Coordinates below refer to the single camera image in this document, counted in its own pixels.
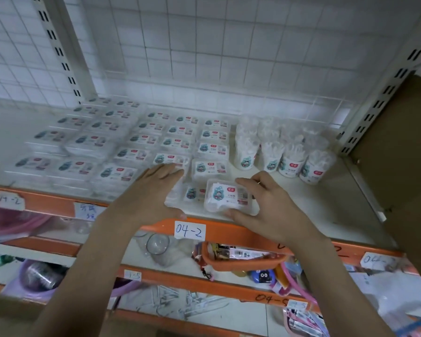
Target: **hand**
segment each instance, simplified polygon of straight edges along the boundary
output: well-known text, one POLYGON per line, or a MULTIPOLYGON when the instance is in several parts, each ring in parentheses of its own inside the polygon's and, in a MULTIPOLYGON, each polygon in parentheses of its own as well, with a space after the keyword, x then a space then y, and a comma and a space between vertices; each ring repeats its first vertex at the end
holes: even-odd
POLYGON ((261 171, 251 179, 236 178, 236 182, 253 194, 260 208, 256 216, 228 209, 225 214, 236 223, 292 250, 306 240, 324 237, 267 172, 261 171))
POLYGON ((103 215, 112 224, 122 221, 131 225, 133 233, 140 226, 152 225, 167 218, 187 217, 178 208, 164 204, 173 186, 184 174, 180 169, 174 173, 174 164, 160 164, 145 170, 134 183, 105 210, 103 215))

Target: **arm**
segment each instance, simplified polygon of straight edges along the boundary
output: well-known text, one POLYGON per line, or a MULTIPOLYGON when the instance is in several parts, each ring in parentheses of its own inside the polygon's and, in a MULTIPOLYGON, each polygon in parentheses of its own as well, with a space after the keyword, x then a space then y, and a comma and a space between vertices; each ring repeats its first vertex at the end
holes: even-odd
POLYGON ((262 171, 251 179, 238 178, 236 182, 254 195, 260 210, 256 216, 236 209, 230 209, 226 214, 295 253, 331 336, 394 336, 349 276, 330 239, 314 226, 268 173, 262 171))
POLYGON ((174 164, 146 170, 95 221, 86 243, 29 336, 98 336, 118 267, 135 232, 180 209, 164 205, 184 171, 170 174, 174 164))

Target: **finger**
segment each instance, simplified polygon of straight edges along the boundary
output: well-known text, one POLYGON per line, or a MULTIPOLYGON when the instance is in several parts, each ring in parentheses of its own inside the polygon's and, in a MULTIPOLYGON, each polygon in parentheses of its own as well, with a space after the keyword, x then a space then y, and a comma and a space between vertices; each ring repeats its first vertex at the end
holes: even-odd
POLYGON ((148 170, 150 170, 149 168, 146 168, 145 170, 144 170, 144 172, 143 173, 141 173, 140 174, 140 176, 136 179, 136 181, 138 181, 138 180, 140 180, 142 177, 144 177, 144 175, 147 173, 147 171, 148 170))
POLYGON ((175 217, 181 220, 187 220, 187 215, 179 208, 167 207, 167 213, 170 217, 175 217))
POLYGON ((244 186, 247 191, 254 195, 255 198, 261 198, 265 191, 265 189, 260 184, 249 178, 238 177, 236 178, 236 182, 239 185, 244 186))
POLYGON ((176 170, 175 172, 167 175, 164 178, 165 183, 167 184, 166 187, 169 188, 169 191, 173 188, 173 186, 180 180, 180 178, 184 175, 184 169, 176 170))
POLYGON ((247 227, 250 231, 255 233, 258 232, 259 223, 256 216, 248 215, 242 213, 238 209, 228 209, 224 213, 226 216, 229 216, 234 222, 238 223, 239 225, 247 227))
POLYGON ((174 163, 169 163, 169 164, 164 164, 162 168, 159 168, 156 171, 156 177, 158 178, 164 178, 166 176, 168 176, 168 174, 170 174, 174 168, 176 167, 176 165, 174 163))
POLYGON ((276 183, 276 181, 271 177, 269 173, 262 170, 261 172, 258 172, 257 174, 253 175, 251 177, 251 180, 254 180, 261 185, 265 187, 265 189, 270 190, 274 189, 276 187, 279 187, 279 185, 276 183))
POLYGON ((162 164, 155 165, 154 167, 152 167, 151 169, 149 169, 149 170, 145 173, 144 178, 147 178, 147 177, 149 177, 149 176, 153 175, 155 172, 157 172, 157 170, 159 170, 159 169, 160 169, 160 168, 162 168, 163 166, 164 166, 164 164, 163 164, 163 163, 162 163, 162 164))

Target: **orange plastic case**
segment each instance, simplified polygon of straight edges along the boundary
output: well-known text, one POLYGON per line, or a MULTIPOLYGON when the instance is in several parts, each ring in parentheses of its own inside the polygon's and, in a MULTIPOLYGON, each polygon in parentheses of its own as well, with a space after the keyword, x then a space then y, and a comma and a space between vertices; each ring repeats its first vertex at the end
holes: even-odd
POLYGON ((272 270, 281 262, 286 260, 286 255, 277 255, 270 259, 252 259, 252 260, 212 260, 207 251, 207 242, 203 242, 201 247, 201 255, 203 260, 213 267, 216 271, 232 272, 232 271, 255 271, 255 270, 272 270))

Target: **left hand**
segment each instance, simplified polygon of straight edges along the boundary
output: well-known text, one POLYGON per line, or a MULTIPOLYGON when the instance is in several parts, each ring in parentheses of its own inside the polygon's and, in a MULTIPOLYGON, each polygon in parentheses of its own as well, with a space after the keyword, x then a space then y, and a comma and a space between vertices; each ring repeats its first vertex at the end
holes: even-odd
POLYGON ((184 174, 182 169, 171 173, 173 170, 174 164, 160 164, 145 170, 102 215, 113 224, 121 221, 130 225, 133 233, 140 226, 152 225, 167 218, 185 220, 187 217, 182 210, 164 204, 168 193, 184 174))

